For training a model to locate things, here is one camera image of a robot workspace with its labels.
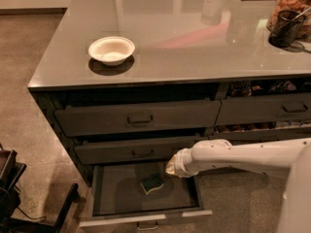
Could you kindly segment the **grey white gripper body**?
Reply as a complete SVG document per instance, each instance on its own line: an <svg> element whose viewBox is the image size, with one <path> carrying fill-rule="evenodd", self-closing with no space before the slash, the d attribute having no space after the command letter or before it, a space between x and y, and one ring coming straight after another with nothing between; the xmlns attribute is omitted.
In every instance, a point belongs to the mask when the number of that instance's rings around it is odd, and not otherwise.
<svg viewBox="0 0 311 233"><path fill-rule="evenodd" d="M182 149L179 150L178 152L180 152L183 155L182 163L175 162L180 167L179 178L189 178L196 176L198 172L195 169L191 169L190 167L192 164L191 149Z"/></svg>

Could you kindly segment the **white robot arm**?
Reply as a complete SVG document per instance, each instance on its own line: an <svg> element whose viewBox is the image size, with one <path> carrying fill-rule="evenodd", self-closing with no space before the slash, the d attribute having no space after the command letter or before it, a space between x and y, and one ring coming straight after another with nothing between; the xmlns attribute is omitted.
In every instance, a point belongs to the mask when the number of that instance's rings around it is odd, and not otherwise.
<svg viewBox="0 0 311 233"><path fill-rule="evenodd" d="M234 145L206 140L179 150L166 173L189 178L224 167L287 179L277 233L311 233L311 139Z"/></svg>

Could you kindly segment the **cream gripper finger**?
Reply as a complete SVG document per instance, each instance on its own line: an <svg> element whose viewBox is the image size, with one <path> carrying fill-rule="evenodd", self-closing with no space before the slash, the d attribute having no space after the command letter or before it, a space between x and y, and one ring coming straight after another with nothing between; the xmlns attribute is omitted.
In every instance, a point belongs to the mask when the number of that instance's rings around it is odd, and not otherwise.
<svg viewBox="0 0 311 233"><path fill-rule="evenodd" d="M174 161L169 161L166 164L165 172L169 175L180 177L180 167Z"/></svg>
<svg viewBox="0 0 311 233"><path fill-rule="evenodd" d="M174 162L182 163L183 162L183 155L180 152L177 152L173 155L172 160Z"/></svg>

